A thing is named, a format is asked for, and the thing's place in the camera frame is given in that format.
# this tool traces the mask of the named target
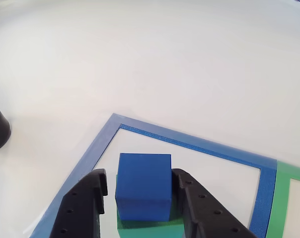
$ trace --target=white table surface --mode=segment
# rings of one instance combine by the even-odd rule
[[[300,3],[0,0],[0,238],[115,112],[300,166]]]

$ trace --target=blue tape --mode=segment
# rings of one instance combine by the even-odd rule
[[[174,145],[217,156],[260,169],[260,180],[251,218],[250,230],[259,238],[265,238],[273,200],[277,161],[261,155],[238,150],[219,143],[187,135],[143,121],[113,114],[73,169],[44,216],[36,226],[31,238],[48,238],[52,230],[63,196],[87,173],[92,171],[107,146],[120,129],[146,135]]]

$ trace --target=green tape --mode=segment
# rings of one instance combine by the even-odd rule
[[[291,179],[300,181],[300,168],[278,161],[273,204],[266,238],[283,238]]]

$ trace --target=green block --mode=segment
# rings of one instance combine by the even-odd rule
[[[182,238],[183,218],[172,206],[169,222],[121,221],[117,212],[117,226],[120,238]]]

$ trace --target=blue cube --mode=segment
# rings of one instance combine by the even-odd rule
[[[171,155],[120,154],[116,201],[122,221],[169,220]]]

